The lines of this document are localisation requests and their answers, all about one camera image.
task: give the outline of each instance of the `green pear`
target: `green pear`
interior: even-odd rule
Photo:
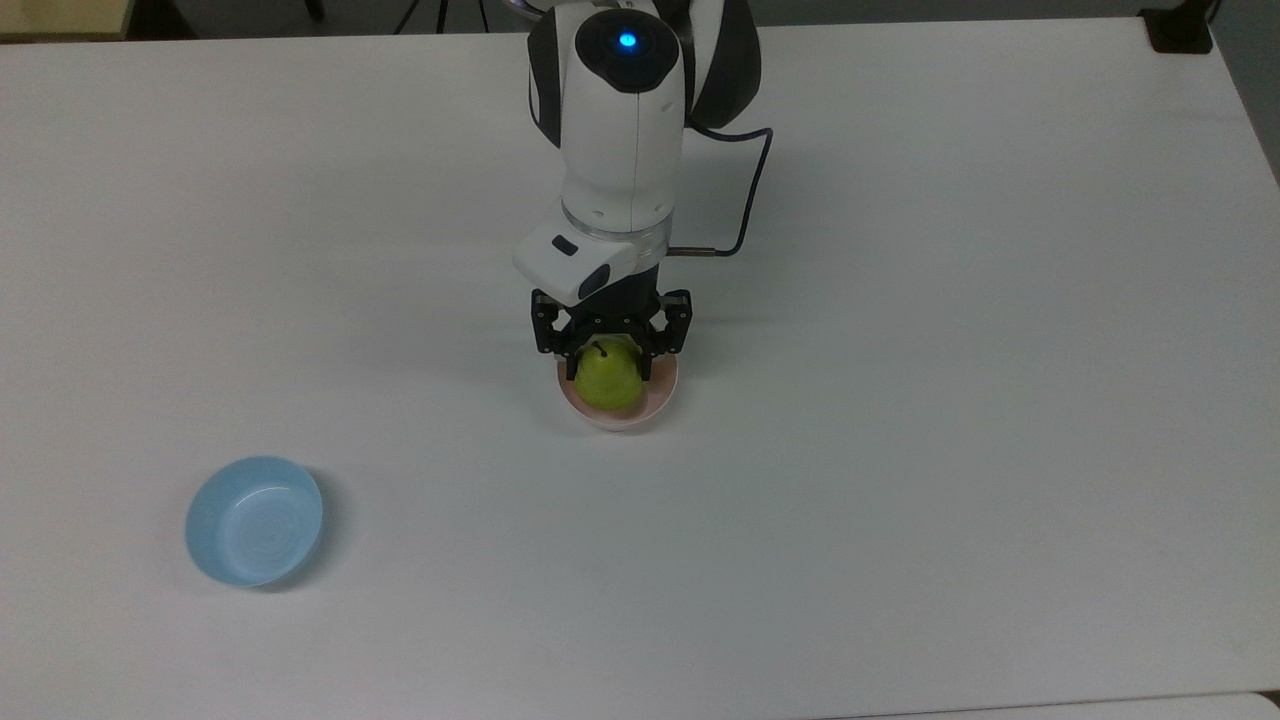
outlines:
[[[582,348],[573,389],[596,410],[623,410],[644,396],[639,348],[627,337],[602,337]]]

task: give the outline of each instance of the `light blue plastic bowl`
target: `light blue plastic bowl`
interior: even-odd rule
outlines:
[[[210,578],[256,587],[306,562],[324,505],[305,469],[283,457],[246,457],[205,482],[187,511],[187,552]]]

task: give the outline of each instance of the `white table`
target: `white table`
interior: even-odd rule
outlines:
[[[0,716],[765,720],[1280,687],[1280,192],[1142,23],[763,31],[746,249],[563,404],[524,42],[0,47]],[[754,151],[690,137],[677,242]],[[287,592],[221,465],[333,509]]]

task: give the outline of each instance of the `black connector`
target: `black connector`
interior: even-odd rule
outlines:
[[[1156,53],[1208,55],[1213,36],[1208,32],[1221,0],[1185,0],[1172,10],[1146,9],[1138,17],[1147,23],[1147,37]]]

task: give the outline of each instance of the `pink bowl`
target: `pink bowl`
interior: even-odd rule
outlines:
[[[654,360],[653,372],[649,373],[649,382],[644,384],[644,396],[626,410],[612,411],[596,410],[577,396],[573,383],[564,379],[564,363],[556,365],[556,374],[559,377],[561,392],[564,393],[564,400],[568,400],[568,404],[573,406],[573,410],[577,410],[579,415],[586,418],[586,421],[596,428],[618,432],[634,428],[657,415],[667,405],[667,401],[671,400],[671,393],[676,389],[676,375],[678,373],[675,355],[664,355]]]

